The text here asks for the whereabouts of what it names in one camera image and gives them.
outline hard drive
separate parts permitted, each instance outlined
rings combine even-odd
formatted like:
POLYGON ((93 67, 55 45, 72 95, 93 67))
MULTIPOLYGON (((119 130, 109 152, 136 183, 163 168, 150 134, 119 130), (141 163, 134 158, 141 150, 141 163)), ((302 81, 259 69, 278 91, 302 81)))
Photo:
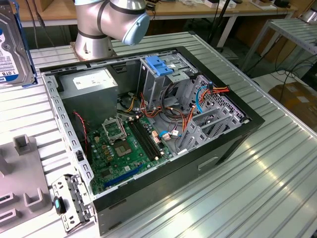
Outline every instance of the hard drive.
POLYGON ((18 14, 13 14, 7 0, 0 0, 0 88, 36 83, 35 69, 31 66, 27 44, 22 40, 21 28, 18 14))

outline blue tab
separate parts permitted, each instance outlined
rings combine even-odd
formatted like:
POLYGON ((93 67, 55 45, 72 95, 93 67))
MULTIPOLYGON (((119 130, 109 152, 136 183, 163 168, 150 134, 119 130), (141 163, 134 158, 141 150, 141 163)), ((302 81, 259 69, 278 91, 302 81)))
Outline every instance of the blue tab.
POLYGON ((59 201, 58 200, 55 201, 55 207, 59 208, 59 201))
POLYGON ((155 70, 158 76, 174 73, 174 71, 167 67, 164 61, 162 61, 157 56, 149 56, 146 57, 145 60, 147 61, 149 66, 151 66, 151 68, 155 70))

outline slotted aluminum profile table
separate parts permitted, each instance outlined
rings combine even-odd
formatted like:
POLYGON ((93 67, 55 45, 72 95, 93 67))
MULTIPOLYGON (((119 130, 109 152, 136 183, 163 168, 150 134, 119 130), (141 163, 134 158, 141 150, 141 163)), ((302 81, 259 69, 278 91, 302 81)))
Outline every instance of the slotted aluminum profile table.
POLYGON ((268 20, 247 53, 241 67, 242 71, 244 71, 249 65, 252 55, 257 50, 259 44, 269 29, 273 29, 276 31, 276 33, 268 43, 267 47, 264 49, 262 55, 264 55, 272 47, 280 35, 286 37, 288 40, 303 48, 303 50, 301 50, 296 55, 295 59, 298 59, 304 50, 310 52, 313 55, 317 54, 317 25, 309 25, 297 18, 268 20))
MULTIPOLYGON (((105 234, 138 237, 310 237, 317 228, 317 135, 196 35, 145 37, 136 46, 113 41, 118 55, 185 46, 264 119, 223 164, 105 234)), ((69 46, 33 50, 36 69, 76 62, 69 46)), ((36 138, 46 180, 73 173, 42 80, 0 90, 0 143, 36 138)), ((89 222, 67 237, 97 237, 89 222)), ((0 237, 65 237, 55 209, 0 237)))

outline ram slot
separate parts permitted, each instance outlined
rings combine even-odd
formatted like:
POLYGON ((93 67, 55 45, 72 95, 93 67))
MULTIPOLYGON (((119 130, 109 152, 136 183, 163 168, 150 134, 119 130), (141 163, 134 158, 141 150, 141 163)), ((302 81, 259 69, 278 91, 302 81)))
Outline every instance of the ram slot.
POLYGON ((151 140, 143 126, 138 121, 130 121, 128 123, 130 129, 132 130, 134 136, 140 143, 145 154, 151 161, 155 160, 155 157, 160 157, 161 154, 157 147, 154 145, 154 142, 151 140))

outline yellow wire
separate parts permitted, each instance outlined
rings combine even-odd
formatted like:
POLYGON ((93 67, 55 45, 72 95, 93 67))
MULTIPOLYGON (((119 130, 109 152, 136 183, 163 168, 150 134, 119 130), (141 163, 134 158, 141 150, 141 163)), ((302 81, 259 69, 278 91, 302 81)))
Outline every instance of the yellow wire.
POLYGON ((134 100, 135 100, 135 97, 132 98, 131 105, 130 105, 130 107, 127 110, 124 111, 125 113, 128 113, 128 112, 130 112, 132 110, 133 105, 134 105, 134 100))

